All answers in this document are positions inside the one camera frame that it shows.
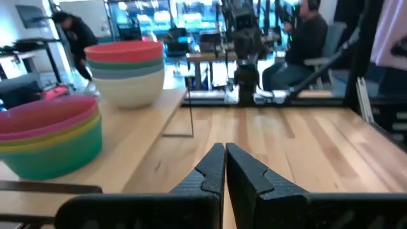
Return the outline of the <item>person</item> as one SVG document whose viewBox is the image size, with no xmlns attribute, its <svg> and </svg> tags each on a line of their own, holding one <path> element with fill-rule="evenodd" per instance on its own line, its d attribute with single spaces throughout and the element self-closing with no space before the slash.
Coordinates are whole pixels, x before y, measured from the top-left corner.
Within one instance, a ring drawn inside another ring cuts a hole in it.
<svg viewBox="0 0 407 229">
<path fill-rule="evenodd" d="M 76 70 L 84 79 L 92 81 L 86 69 L 85 48 L 98 44 L 96 36 L 80 17 L 65 11 L 54 13 L 52 20 L 59 24 L 67 38 Z"/>
<path fill-rule="evenodd" d="M 290 22 L 284 24 L 284 32 L 292 37 L 285 61 L 273 64 L 262 73 L 263 89 L 266 91 L 287 90 L 301 83 L 312 74 L 312 68 L 304 61 L 322 55 L 328 32 L 326 21 L 319 11 L 308 9 L 307 0 L 301 0 L 299 16 L 297 26 Z"/>
</svg>

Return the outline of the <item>wooden shelf with black frame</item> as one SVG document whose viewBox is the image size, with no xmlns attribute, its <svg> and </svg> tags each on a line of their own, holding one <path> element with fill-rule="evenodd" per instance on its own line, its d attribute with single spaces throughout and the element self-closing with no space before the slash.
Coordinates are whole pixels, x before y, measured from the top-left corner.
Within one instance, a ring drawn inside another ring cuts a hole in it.
<svg viewBox="0 0 407 229">
<path fill-rule="evenodd" d="M 101 102 L 102 153 L 66 176 L 21 181 L 0 162 L 0 221 L 50 224 L 58 208 L 77 195 L 134 193 L 137 169 L 189 96 L 189 88 L 165 89 L 152 105 L 139 109 Z"/>
</svg>

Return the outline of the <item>pink bowl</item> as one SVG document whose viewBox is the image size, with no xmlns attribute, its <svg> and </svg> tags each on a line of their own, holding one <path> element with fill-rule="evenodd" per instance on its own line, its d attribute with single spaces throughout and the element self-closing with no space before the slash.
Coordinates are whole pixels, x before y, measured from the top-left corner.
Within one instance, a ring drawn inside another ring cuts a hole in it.
<svg viewBox="0 0 407 229">
<path fill-rule="evenodd" d="M 46 135 L 89 119 L 98 110 L 91 96 L 72 95 L 35 101 L 0 112 L 0 141 Z"/>
</svg>

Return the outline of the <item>green bowl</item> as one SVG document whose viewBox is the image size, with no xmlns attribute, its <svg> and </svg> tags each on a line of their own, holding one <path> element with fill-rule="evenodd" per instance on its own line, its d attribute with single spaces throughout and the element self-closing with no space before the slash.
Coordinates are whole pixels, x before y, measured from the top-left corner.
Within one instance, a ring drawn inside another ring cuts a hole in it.
<svg viewBox="0 0 407 229">
<path fill-rule="evenodd" d="M 47 180 L 74 172 L 90 163 L 102 150 L 102 118 L 86 125 L 85 131 L 42 149 L 0 153 L 2 160 L 18 177 Z"/>
</svg>

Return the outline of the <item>white bowl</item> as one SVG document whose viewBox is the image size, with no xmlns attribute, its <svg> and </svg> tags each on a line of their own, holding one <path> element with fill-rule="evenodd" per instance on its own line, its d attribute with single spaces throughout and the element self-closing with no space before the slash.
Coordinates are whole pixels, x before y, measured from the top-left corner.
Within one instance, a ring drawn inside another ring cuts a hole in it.
<svg viewBox="0 0 407 229">
<path fill-rule="evenodd" d="M 161 94 L 165 70 L 125 80 L 94 79 L 104 101 L 119 108 L 139 108 L 152 104 Z"/>
</svg>

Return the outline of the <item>wooden background desk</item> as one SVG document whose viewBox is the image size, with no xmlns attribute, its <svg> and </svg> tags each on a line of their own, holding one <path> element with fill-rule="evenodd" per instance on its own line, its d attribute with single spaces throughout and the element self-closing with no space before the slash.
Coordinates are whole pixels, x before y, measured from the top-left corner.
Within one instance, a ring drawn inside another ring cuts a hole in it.
<svg viewBox="0 0 407 229">
<path fill-rule="evenodd" d="M 223 87 L 230 78 L 229 68 L 237 60 L 234 52 L 230 53 L 189 53 L 186 55 L 188 68 L 193 67 L 193 83 L 196 91 L 210 91 L 214 87 Z"/>
</svg>

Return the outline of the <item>yellow bowl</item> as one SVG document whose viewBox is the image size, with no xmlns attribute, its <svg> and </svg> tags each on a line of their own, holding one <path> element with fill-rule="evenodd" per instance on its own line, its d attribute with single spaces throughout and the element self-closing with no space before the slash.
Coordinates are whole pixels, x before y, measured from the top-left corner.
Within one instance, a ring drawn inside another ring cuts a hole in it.
<svg viewBox="0 0 407 229">
<path fill-rule="evenodd" d="M 39 137 L 30 137 L 12 141 L 0 141 L 0 153 L 20 153 L 35 149 L 43 149 L 77 137 L 89 131 L 101 121 L 101 114 L 96 110 L 92 116 L 70 127 L 63 128 Z"/>
</svg>

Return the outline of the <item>black cart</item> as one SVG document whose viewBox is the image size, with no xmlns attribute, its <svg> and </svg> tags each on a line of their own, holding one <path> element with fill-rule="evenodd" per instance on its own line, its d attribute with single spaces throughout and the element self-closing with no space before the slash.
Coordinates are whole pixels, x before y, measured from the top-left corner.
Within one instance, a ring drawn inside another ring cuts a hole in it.
<svg viewBox="0 0 407 229">
<path fill-rule="evenodd" d="M 31 39 L 20 39 L 20 40 L 15 41 L 13 44 L 14 44 L 15 49 L 19 52 L 29 52 L 29 51 L 36 51 L 36 50 L 44 49 L 46 51 L 47 57 L 52 66 L 52 70 L 57 79 L 57 82 L 59 84 L 62 84 L 62 80 L 60 78 L 60 74 L 57 69 L 57 65 L 52 56 L 50 46 L 49 46 L 50 43 L 58 43 L 58 42 L 60 42 L 60 40 L 55 39 L 55 38 L 31 38 Z"/>
</svg>

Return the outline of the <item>grey chair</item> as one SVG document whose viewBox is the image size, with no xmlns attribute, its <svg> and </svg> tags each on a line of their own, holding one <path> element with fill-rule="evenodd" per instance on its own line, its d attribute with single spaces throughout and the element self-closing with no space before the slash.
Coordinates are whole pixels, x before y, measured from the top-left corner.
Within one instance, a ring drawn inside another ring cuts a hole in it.
<svg viewBox="0 0 407 229">
<path fill-rule="evenodd" d="M 347 28 L 344 22 L 333 22 L 328 25 L 328 33 L 326 35 L 325 44 L 322 50 L 322 56 L 314 59 L 306 59 L 304 64 L 308 67 L 313 67 L 315 71 L 318 71 L 323 65 L 328 63 L 330 57 L 335 54 L 338 43 L 344 30 Z M 332 70 L 328 69 L 327 73 L 316 79 L 315 85 L 310 86 L 312 89 L 323 90 L 327 86 L 333 84 Z"/>
</svg>

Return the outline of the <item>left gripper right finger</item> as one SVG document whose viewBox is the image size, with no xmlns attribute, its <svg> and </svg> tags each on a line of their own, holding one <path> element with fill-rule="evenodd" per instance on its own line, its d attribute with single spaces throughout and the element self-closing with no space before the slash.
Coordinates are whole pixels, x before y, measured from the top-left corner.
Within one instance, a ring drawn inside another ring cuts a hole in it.
<svg viewBox="0 0 407 229">
<path fill-rule="evenodd" d="M 226 152 L 238 229 L 407 229 L 407 193 L 311 193 L 234 143 Z"/>
</svg>

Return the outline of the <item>silver metal bars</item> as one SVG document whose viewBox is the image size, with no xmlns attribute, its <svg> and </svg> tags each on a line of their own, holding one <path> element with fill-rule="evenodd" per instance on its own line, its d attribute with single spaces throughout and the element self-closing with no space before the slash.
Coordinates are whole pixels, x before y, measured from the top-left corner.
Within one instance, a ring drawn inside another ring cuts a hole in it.
<svg viewBox="0 0 407 229">
<path fill-rule="evenodd" d="M 357 77 L 356 81 L 357 96 L 359 99 L 359 107 L 361 110 L 362 118 L 367 123 L 374 123 L 373 112 L 369 101 L 368 91 L 364 78 Z"/>
</svg>

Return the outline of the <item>red toolbox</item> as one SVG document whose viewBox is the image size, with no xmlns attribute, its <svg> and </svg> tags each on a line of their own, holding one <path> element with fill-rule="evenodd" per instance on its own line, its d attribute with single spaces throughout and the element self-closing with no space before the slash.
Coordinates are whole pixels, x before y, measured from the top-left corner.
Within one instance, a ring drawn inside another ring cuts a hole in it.
<svg viewBox="0 0 407 229">
<path fill-rule="evenodd" d="M 70 94 L 69 88 L 64 85 L 57 85 L 52 87 L 51 89 L 44 90 L 43 92 L 40 93 L 43 99 L 54 99 L 69 94 Z"/>
</svg>

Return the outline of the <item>white garment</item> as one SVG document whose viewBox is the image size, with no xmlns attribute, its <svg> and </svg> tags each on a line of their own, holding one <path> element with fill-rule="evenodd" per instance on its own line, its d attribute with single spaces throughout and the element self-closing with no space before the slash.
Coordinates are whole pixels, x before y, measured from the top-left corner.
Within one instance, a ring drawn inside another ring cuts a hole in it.
<svg viewBox="0 0 407 229">
<path fill-rule="evenodd" d="M 407 57 L 391 54 L 391 48 L 407 36 L 407 0 L 385 0 L 376 28 L 370 61 L 376 66 L 407 71 Z"/>
</svg>

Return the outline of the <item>teal bowl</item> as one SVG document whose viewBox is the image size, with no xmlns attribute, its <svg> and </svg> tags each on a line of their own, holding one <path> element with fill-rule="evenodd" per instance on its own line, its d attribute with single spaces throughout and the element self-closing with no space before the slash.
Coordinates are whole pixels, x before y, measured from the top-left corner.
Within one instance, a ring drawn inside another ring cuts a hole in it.
<svg viewBox="0 0 407 229">
<path fill-rule="evenodd" d="M 92 69 L 101 70 L 132 70 L 132 69 L 142 69 L 146 67 L 160 66 L 163 65 L 163 59 L 154 59 L 142 62 L 96 62 L 88 60 L 87 64 Z"/>
</svg>

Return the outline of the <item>light blue bowl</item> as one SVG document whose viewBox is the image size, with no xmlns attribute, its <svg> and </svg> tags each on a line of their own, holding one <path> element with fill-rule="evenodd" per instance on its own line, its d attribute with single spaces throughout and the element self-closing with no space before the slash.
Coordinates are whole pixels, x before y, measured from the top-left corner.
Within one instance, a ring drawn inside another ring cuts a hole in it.
<svg viewBox="0 0 407 229">
<path fill-rule="evenodd" d="M 93 69 L 92 76 L 100 80 L 122 80 L 127 78 L 135 78 L 140 76 L 145 76 L 147 74 L 155 73 L 164 69 L 164 64 L 158 64 L 151 67 L 143 67 L 140 69 L 130 69 L 130 70 L 102 70 Z"/>
</svg>

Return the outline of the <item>red bowl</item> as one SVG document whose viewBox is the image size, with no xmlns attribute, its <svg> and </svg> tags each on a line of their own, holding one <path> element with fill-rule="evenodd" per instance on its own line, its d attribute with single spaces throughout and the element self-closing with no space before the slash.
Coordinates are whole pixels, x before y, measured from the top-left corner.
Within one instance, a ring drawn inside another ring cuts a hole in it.
<svg viewBox="0 0 407 229">
<path fill-rule="evenodd" d="M 120 41 L 85 48 L 87 58 L 94 62 L 132 63 L 163 57 L 163 43 L 156 41 Z"/>
</svg>

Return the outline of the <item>dark grey sofa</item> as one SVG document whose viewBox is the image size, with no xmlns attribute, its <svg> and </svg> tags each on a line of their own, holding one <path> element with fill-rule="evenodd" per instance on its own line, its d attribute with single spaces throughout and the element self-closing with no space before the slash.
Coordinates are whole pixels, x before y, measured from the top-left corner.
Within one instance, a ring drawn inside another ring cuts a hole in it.
<svg viewBox="0 0 407 229">
<path fill-rule="evenodd" d="M 0 81 L 0 100 L 6 109 L 41 100 L 42 92 L 37 73 Z"/>
</svg>

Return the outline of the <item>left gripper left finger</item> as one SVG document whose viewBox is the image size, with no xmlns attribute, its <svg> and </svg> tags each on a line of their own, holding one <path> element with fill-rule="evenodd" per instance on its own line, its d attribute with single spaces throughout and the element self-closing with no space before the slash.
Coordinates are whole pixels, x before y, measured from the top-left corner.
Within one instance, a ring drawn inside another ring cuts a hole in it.
<svg viewBox="0 0 407 229">
<path fill-rule="evenodd" d="M 215 143 L 169 193 L 80 195 L 59 208 L 55 229 L 221 229 L 225 168 Z"/>
</svg>

